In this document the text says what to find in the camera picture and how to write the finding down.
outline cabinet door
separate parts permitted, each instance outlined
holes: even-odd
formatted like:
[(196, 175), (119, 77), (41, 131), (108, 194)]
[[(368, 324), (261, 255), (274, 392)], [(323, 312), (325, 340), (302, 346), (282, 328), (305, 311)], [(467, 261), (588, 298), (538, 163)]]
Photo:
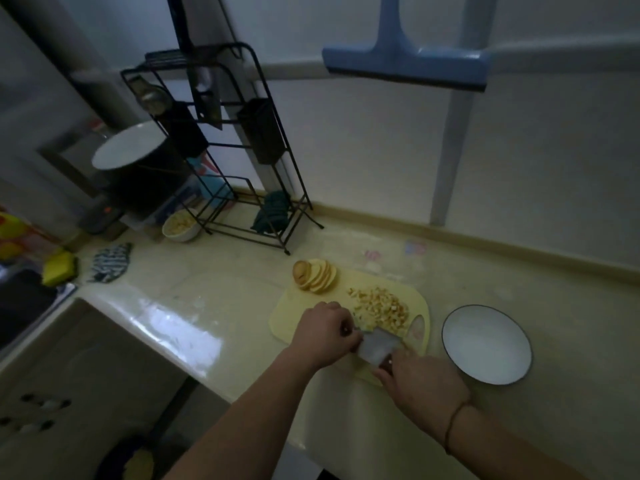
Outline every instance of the cabinet door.
[[(3, 394), (0, 417), (54, 423), (35, 433), (0, 428), (0, 478), (91, 479), (117, 441), (148, 432), (185, 378), (169, 361), (91, 310)], [(71, 404), (43, 411), (20, 400), (30, 393)]]

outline sink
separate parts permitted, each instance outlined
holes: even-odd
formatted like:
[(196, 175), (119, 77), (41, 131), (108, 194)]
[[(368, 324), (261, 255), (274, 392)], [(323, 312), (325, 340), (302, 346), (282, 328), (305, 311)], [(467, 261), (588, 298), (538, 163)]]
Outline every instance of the sink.
[(35, 269), (0, 267), (0, 360), (76, 289), (46, 287)]

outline white countertop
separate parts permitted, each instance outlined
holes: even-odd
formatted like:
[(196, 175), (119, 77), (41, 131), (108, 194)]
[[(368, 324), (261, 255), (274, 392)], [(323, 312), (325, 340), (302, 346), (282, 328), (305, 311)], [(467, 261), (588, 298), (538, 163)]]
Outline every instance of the white countertop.
[[(414, 286), (431, 309), (429, 353), (437, 356), (445, 355), (440, 331), (448, 313), (470, 303), (493, 306), (526, 331), (534, 362), (512, 386), (469, 379), (478, 404), (590, 478), (626, 477), (638, 468), (638, 289), (321, 220), (325, 230), (300, 224), (291, 257), (223, 235), (157, 244), (128, 232), (118, 240), (134, 243), (126, 274), (110, 284), (83, 284), (75, 299), (89, 302), (229, 402), (285, 346), (269, 332), (268, 317), (297, 259), (322, 257)], [(93, 242), (82, 251), (81, 283), (104, 245)], [(370, 260), (366, 251), (379, 257)], [(334, 367), (312, 380), (289, 441), (343, 480), (474, 478), (381, 389)]]

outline bracelet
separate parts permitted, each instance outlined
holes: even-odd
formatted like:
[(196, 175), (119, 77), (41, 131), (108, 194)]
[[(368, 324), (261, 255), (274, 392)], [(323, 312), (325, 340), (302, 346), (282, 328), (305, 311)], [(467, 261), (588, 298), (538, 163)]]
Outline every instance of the bracelet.
[(456, 408), (455, 411), (453, 411), (451, 419), (449, 420), (449, 427), (447, 428), (447, 432), (444, 434), (444, 453), (448, 455), (451, 454), (451, 450), (449, 449), (449, 435), (451, 434), (451, 430), (453, 428), (453, 421), (455, 421), (456, 416), (458, 416), (458, 413), (462, 411), (465, 406), (471, 406), (471, 401), (464, 401)]

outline yellow cutting board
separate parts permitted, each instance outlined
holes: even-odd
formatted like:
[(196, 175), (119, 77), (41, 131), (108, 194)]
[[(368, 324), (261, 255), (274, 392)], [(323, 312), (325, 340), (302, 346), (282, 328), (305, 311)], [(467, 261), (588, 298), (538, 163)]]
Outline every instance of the yellow cutting board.
[[(395, 294), (400, 301), (406, 303), (409, 307), (410, 321), (413, 320), (416, 315), (422, 315), (424, 317), (424, 338), (422, 343), (411, 344), (409, 340), (406, 340), (406, 343), (419, 355), (424, 355), (427, 352), (427, 344), (429, 343), (431, 320), (429, 318), (429, 306), (420, 293), (411, 286), (389, 281), (378, 276), (373, 276), (372, 274), (354, 271), (353, 269), (339, 269), (336, 283), (331, 289), (321, 294), (300, 290), (292, 279), (289, 288), (284, 291), (269, 317), (271, 332), (283, 342), (290, 344), (293, 339), (293, 333), (300, 321), (300, 316), (302, 316), (302, 313), (307, 308), (313, 308), (320, 301), (327, 303), (337, 301), (345, 308), (351, 309), (354, 301), (353, 298), (347, 295), (347, 290), (349, 288), (367, 289), (374, 286), (386, 288), (389, 292)], [(338, 361), (337, 364), (341, 369), (380, 386), (379, 380), (371, 374), (370, 364), (364, 362), (356, 354), (348, 354), (347, 357)]]

